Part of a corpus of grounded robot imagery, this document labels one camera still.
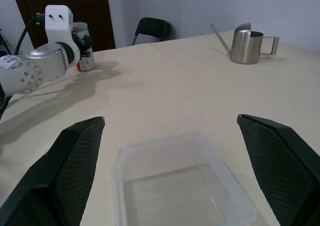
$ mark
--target white robotic arm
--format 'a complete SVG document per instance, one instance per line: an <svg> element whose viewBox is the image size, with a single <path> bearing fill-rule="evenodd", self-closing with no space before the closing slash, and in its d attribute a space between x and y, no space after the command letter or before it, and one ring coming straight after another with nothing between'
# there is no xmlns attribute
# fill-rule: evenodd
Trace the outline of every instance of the white robotic arm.
<svg viewBox="0 0 320 226"><path fill-rule="evenodd" d="M43 82L63 77L80 60L72 38L73 14L67 6L47 6L45 31L48 43L25 57L0 58L0 98L37 89Z"/></svg>

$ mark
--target watering can handle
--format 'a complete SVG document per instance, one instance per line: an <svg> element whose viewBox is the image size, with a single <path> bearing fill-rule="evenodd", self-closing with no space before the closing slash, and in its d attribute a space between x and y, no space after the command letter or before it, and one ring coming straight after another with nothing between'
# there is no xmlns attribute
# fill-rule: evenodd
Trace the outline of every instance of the watering can handle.
<svg viewBox="0 0 320 226"><path fill-rule="evenodd" d="M279 44L279 37L263 37L263 38L273 38L273 44L271 53L261 53L260 55L275 55L277 53L278 44Z"/></svg>

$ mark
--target watering can spout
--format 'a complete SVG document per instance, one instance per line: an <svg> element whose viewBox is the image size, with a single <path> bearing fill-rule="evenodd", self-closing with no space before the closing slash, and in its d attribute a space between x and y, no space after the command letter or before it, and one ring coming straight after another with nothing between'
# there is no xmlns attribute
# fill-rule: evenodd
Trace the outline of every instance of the watering can spout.
<svg viewBox="0 0 320 226"><path fill-rule="evenodd" d="M222 39L222 37L220 36L219 32L216 30L215 26L212 23L209 24L209 25L211 26L212 30L214 31L214 33L216 34L216 36L218 37L218 39L222 43L222 45L225 48L226 52L228 52L228 54L230 55L231 51L230 51L229 47L226 45L225 41Z"/></svg>

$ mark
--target white wall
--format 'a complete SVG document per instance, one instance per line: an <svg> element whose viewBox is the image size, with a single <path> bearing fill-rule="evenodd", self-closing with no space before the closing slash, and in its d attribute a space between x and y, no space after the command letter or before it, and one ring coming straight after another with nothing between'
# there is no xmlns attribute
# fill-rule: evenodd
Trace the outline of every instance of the white wall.
<svg viewBox="0 0 320 226"><path fill-rule="evenodd" d="M171 38L212 33L212 22L221 32L246 22L266 36L279 36L282 42L320 50L320 0L118 0L110 3L113 30L122 35L121 45L130 45L143 17L169 21ZM122 18L114 21L114 15ZM140 37L137 43L150 42Z"/></svg>
<svg viewBox="0 0 320 226"><path fill-rule="evenodd" d="M11 52L14 53L19 37L25 28L16 0L0 0L0 28L2 37ZM21 45L20 54L26 54L32 49L33 45L27 34Z"/></svg>

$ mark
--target table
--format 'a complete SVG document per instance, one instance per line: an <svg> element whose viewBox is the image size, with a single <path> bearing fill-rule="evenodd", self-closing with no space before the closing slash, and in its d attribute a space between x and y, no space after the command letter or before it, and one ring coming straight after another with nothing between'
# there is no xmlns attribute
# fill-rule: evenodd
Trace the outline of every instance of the table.
<svg viewBox="0 0 320 226"><path fill-rule="evenodd" d="M223 33L228 42L232 33ZM81 225L114 225L111 169L129 144L199 131L270 225L279 225L259 189L240 113L291 126L320 154L320 55L280 44L258 64L229 61L215 35L95 53L96 68L67 74L18 99L0 122L0 204L68 126L104 116L96 175Z"/></svg>

